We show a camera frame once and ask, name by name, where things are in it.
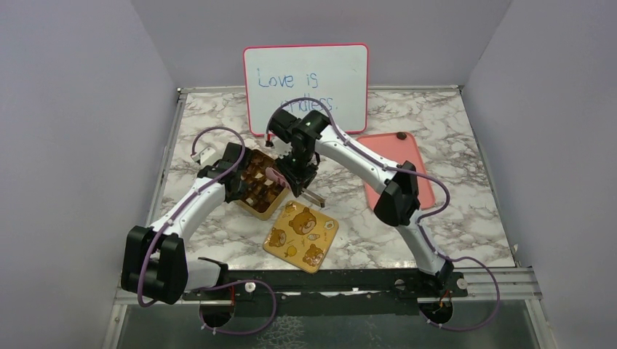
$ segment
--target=screw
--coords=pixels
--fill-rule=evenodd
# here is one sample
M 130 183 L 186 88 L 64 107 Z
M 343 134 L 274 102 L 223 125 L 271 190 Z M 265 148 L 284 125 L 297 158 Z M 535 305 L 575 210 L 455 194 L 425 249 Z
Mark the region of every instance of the screw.
M 252 293 L 253 291 L 255 291 L 255 283 L 254 282 L 247 282 L 246 284 L 244 284 L 244 289 L 247 292 Z
M 402 291 L 405 289 L 405 282 L 401 279 L 398 279 L 394 282 L 394 286 Z
M 467 280 L 464 278 L 458 279 L 456 281 L 456 286 L 458 286 L 459 289 L 467 289 Z

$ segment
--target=black metal base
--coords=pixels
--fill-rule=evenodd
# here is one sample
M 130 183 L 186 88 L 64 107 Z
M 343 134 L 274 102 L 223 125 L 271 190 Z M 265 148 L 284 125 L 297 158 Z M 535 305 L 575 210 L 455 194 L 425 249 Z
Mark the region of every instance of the black metal base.
M 441 297 L 446 289 L 452 297 L 465 297 L 467 291 L 456 286 L 462 277 L 462 273 L 452 273 L 443 290 L 432 289 L 426 283 L 426 274 L 415 268 L 320 270 L 315 274 L 300 270 L 230 270 L 226 282 L 266 282 L 276 292 L 278 316 L 418 315 L 419 297 Z M 352 291 L 370 293 L 322 294 Z M 243 286 L 236 286 L 235 293 L 234 316 L 270 315 L 272 299 L 264 287 L 257 285 L 249 293 Z M 231 293 L 192 292 L 184 294 L 183 299 L 229 300 Z

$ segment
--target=red whiteboard frame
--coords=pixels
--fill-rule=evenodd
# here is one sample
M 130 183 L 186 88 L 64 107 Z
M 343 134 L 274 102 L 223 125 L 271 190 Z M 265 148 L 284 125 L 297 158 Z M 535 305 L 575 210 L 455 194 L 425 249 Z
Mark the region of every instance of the red whiteboard frame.
M 358 45 L 362 45 L 367 49 L 367 94 L 366 94 L 366 111 L 365 111 L 365 128 L 358 130 L 358 131 L 346 131 L 346 133 L 351 134 L 351 135 L 355 135 L 358 133 L 362 133 L 366 130 L 366 128 L 368 127 L 368 67 L 369 67 L 369 62 L 370 62 L 370 50 L 368 49 L 368 46 L 362 42 L 354 42 L 354 43 L 345 43 L 345 44 L 310 44 L 310 45 L 275 45 L 275 46 L 249 46 L 247 48 L 245 48 L 242 51 L 242 67 L 244 69 L 244 91 L 247 95 L 247 115 L 248 115 L 248 119 L 249 119 L 249 132 L 251 132 L 254 136 L 264 136 L 263 133 L 254 133 L 252 131 L 252 127 L 251 127 L 251 122 L 250 122 L 250 104 L 249 104 L 249 87 L 248 87 L 248 81 L 247 81 L 247 62 L 246 62 L 246 51 L 249 49 L 279 49 L 279 48 L 290 48 L 290 47 L 332 47 L 332 46 L 358 46 Z

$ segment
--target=glass panel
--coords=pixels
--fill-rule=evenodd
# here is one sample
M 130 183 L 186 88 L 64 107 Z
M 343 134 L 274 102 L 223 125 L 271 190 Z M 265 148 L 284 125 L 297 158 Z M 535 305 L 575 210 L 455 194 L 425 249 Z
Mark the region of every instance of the glass panel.
M 494 302 L 457 302 L 451 326 L 484 319 Z M 233 318 L 226 329 L 254 329 L 265 318 Z M 119 348 L 539 348 L 524 301 L 504 301 L 489 326 L 453 333 L 420 316 L 278 317 L 251 336 L 212 335 L 201 330 L 197 305 L 128 307 Z

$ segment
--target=whiteboard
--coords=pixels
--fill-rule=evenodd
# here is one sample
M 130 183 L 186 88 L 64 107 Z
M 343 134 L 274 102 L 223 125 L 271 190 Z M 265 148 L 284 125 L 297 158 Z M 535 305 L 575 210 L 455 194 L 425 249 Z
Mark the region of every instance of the whiteboard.
M 312 97 L 348 133 L 367 126 L 368 48 L 364 44 L 248 47 L 244 50 L 249 128 L 263 135 L 272 112 L 297 97 Z M 298 118 L 322 111 L 316 103 L 285 108 Z

